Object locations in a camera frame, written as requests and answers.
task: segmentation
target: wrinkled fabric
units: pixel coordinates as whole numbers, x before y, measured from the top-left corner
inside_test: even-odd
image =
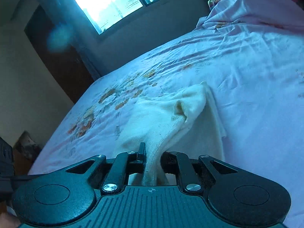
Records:
[[[291,0],[221,0],[209,16],[199,19],[196,27],[217,29],[230,24],[254,24],[304,32],[303,13]]]
[[[139,144],[145,142],[146,167],[141,184],[168,185],[161,167],[163,152],[182,150],[190,158],[207,154],[224,161],[225,135],[211,90],[202,82],[162,97],[140,98],[117,140],[115,154],[138,151]]]

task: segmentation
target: circular pad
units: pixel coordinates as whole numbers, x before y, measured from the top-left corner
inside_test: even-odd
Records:
[[[34,198],[41,204],[55,205],[64,202],[69,195],[68,188],[62,185],[50,184],[37,189],[34,193]]]
[[[258,206],[269,200],[269,193],[255,185],[240,186],[234,191],[234,197],[240,203]]]

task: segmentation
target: black device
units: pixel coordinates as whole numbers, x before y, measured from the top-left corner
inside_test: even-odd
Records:
[[[20,228],[285,227],[291,199],[276,182],[208,155],[165,152],[161,165],[175,186],[128,185],[145,161],[141,143],[115,159],[96,155],[45,175],[11,176],[5,198],[10,192]]]

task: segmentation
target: window frame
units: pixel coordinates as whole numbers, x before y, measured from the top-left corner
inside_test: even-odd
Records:
[[[146,7],[148,6],[152,6],[154,7],[155,3],[158,2],[160,3],[162,1],[162,3],[167,3],[167,0],[154,0],[150,3],[147,3],[145,0],[139,0],[142,4],[142,7],[135,10],[134,12],[130,13],[129,15],[127,15],[126,17],[124,17],[123,19],[121,19],[120,21],[116,22],[114,25],[110,26],[108,29],[106,29],[105,31],[99,33],[98,31],[101,31],[101,29],[99,28],[95,28],[95,26],[93,25],[93,23],[90,21],[90,19],[86,16],[86,14],[84,13],[84,11],[79,7],[79,5],[77,4],[76,0],[68,0],[69,3],[71,5],[74,5],[77,7],[77,10],[81,13],[81,16],[86,19],[89,24],[90,27],[92,27],[92,29],[94,30],[96,36],[98,38],[102,37],[103,38],[107,38],[108,36],[110,36],[112,33],[116,32],[119,30],[119,28],[127,25],[128,23],[134,21],[138,16],[143,15],[146,11]]]

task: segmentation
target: white wall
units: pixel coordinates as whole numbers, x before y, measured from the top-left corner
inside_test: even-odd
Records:
[[[73,106],[24,33],[36,7],[22,0],[0,27],[0,137],[11,146],[25,130],[44,146]]]

